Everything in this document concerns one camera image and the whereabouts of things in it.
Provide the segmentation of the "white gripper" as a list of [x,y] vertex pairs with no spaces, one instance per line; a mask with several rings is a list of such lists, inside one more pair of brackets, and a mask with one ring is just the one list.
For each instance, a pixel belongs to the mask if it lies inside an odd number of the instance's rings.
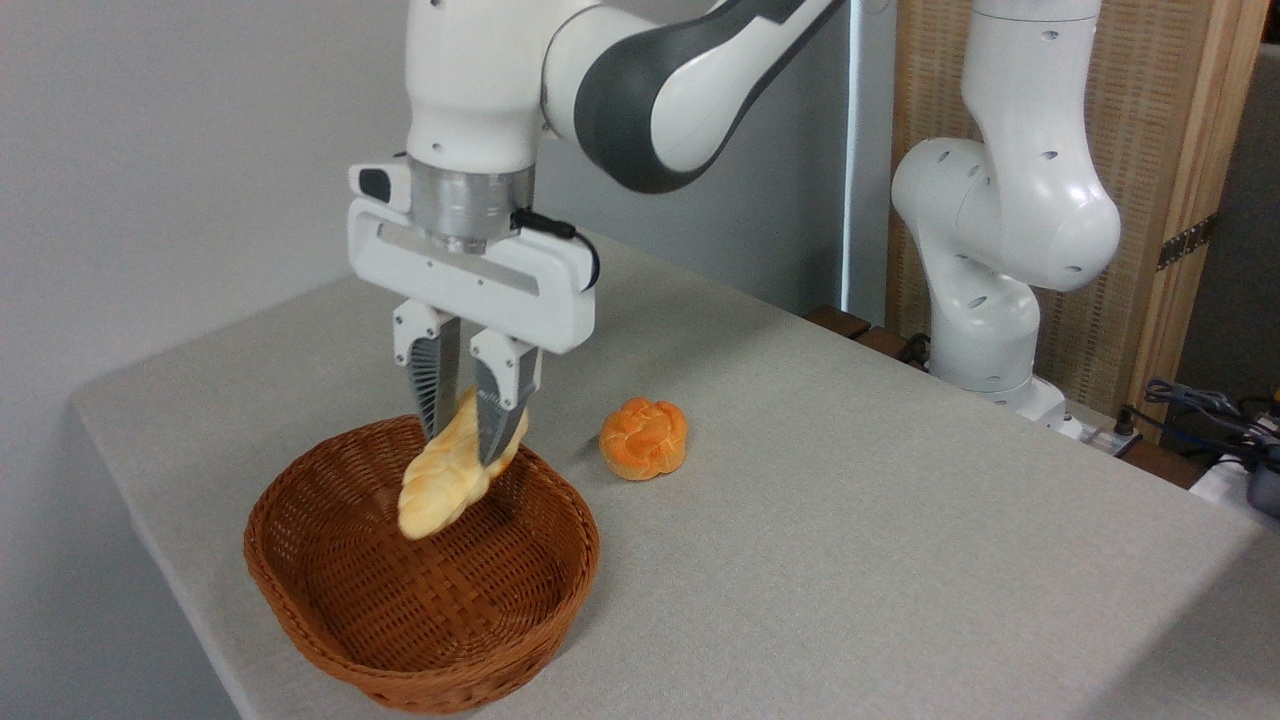
[[457,411],[458,316],[488,328],[472,337],[471,354],[477,459],[492,465],[540,387],[541,348],[567,354],[593,333],[595,255],[577,240],[531,229],[483,254],[454,252],[371,199],[356,199],[347,222],[357,277],[410,299],[393,311],[393,354],[407,370],[428,441]]

